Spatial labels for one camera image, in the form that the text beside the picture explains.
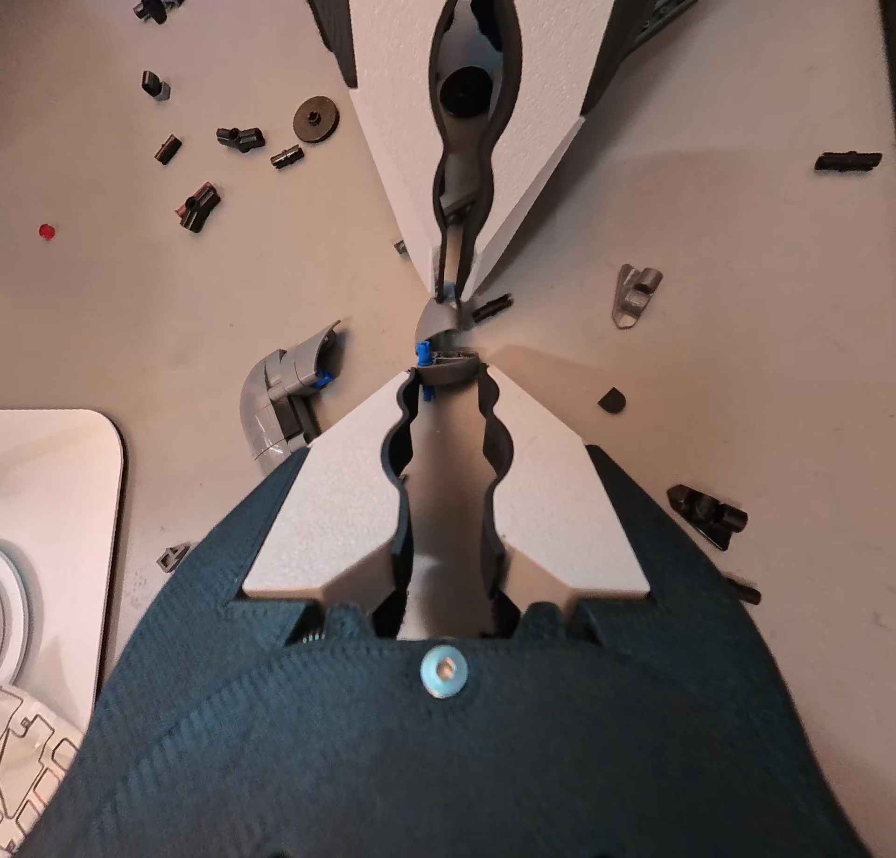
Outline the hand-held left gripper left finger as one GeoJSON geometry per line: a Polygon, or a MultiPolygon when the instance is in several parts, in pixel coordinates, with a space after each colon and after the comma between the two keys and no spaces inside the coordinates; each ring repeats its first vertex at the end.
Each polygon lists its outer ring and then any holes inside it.
{"type": "Polygon", "coordinates": [[[401,623],[414,555],[402,476],[419,402],[418,373],[402,371],[312,443],[244,580],[248,597],[353,604],[401,623]]]}

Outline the black and red lego connector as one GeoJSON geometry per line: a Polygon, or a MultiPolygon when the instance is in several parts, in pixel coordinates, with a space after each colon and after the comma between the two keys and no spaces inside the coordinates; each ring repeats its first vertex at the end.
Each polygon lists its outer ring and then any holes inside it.
{"type": "Polygon", "coordinates": [[[179,224],[188,232],[198,235],[210,214],[221,203],[217,187],[210,181],[205,182],[175,211],[179,224]]]}

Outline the black lego wedge piece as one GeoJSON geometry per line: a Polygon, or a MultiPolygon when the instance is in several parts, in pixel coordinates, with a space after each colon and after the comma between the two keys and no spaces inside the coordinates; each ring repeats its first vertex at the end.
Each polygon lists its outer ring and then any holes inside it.
{"type": "Polygon", "coordinates": [[[684,484],[670,487],[666,496],[671,509],[720,551],[727,551],[748,523],[744,510],[684,484]]]}

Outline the white book stand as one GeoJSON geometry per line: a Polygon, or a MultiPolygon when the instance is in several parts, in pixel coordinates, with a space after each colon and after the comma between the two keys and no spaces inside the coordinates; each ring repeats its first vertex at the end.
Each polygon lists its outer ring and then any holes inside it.
{"type": "Polygon", "coordinates": [[[106,652],[125,465],[99,412],[1,412],[2,684],[80,732],[106,652]]]}

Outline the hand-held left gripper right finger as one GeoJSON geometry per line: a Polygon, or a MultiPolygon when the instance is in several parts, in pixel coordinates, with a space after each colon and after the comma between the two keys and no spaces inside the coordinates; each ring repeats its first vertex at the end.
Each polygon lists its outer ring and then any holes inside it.
{"type": "Polygon", "coordinates": [[[549,603],[640,601],[651,587],[587,446],[496,367],[480,367],[485,495],[481,567],[497,621],[549,603]]]}

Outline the grey curved lego assembly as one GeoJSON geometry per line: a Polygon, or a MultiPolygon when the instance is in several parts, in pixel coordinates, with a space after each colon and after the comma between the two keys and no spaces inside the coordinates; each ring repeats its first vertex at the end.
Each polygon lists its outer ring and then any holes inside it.
{"type": "Polygon", "coordinates": [[[263,476],[321,434],[311,401],[333,381],[324,362],[337,343],[336,320],[290,349],[277,349],[249,372],[239,414],[252,459],[263,476]]]}

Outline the lego sticker sheet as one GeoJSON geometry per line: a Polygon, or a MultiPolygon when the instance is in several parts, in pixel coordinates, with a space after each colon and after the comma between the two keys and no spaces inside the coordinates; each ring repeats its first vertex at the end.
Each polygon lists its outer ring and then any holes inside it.
{"type": "Polygon", "coordinates": [[[83,732],[14,685],[1,686],[1,855],[14,856],[53,799],[83,732]]]}

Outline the light grey curved lego panel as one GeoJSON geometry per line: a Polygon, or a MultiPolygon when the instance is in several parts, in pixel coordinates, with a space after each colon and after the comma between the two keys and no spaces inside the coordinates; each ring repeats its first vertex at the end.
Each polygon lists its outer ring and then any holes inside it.
{"type": "Polygon", "coordinates": [[[457,297],[454,282],[447,282],[439,297],[432,296],[427,300],[415,330],[414,343],[438,339],[461,327],[462,302],[457,297]]]}

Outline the grey liftarm with blue pin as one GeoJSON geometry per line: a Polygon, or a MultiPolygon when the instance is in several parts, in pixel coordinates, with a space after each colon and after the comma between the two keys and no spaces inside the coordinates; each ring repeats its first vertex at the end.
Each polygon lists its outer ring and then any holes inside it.
{"type": "Polygon", "coordinates": [[[439,349],[431,340],[416,343],[416,354],[425,402],[434,400],[438,388],[460,384],[474,377],[480,365],[476,351],[439,349]]]}

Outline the grey lego wedge piece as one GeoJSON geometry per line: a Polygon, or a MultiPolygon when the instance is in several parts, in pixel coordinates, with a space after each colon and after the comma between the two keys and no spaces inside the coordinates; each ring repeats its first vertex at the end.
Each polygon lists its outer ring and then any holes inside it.
{"type": "Polygon", "coordinates": [[[654,268],[639,270],[628,263],[622,265],[611,313],[618,329],[632,328],[638,322],[662,279],[663,273],[654,268]]]}

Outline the black round lego disc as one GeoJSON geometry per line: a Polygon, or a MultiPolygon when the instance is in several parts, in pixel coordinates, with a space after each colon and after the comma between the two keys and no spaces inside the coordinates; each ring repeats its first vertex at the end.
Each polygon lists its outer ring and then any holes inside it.
{"type": "Polygon", "coordinates": [[[300,142],[317,144],[330,138],[340,123],[340,110],[324,95],[303,102],[293,117],[293,131],[300,142]]]}

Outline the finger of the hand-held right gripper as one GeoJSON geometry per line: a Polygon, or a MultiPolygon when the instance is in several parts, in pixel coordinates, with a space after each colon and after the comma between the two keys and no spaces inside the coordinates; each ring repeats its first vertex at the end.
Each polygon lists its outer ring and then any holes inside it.
{"type": "Polygon", "coordinates": [[[443,138],[430,60],[448,0],[349,0],[358,120],[414,268],[431,295],[442,253],[434,184],[443,138]]]}
{"type": "Polygon", "coordinates": [[[512,0],[519,40],[504,38],[499,98],[516,99],[483,164],[491,175],[488,215],[471,213],[462,238],[469,272],[461,294],[474,294],[509,246],[584,123],[581,109],[615,0],[512,0]]]}

